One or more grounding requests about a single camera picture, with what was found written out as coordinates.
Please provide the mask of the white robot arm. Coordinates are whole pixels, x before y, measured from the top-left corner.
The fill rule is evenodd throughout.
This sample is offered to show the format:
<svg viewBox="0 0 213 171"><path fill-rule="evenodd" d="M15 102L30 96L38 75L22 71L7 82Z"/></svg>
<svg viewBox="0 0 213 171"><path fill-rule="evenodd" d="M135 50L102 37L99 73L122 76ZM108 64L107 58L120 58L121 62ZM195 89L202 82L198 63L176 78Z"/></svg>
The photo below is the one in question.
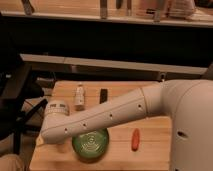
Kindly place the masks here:
<svg viewBox="0 0 213 171"><path fill-rule="evenodd" d="M47 144L143 118L171 118L169 171L213 171L213 81L169 80L132 90L71 116L48 106Z"/></svg>

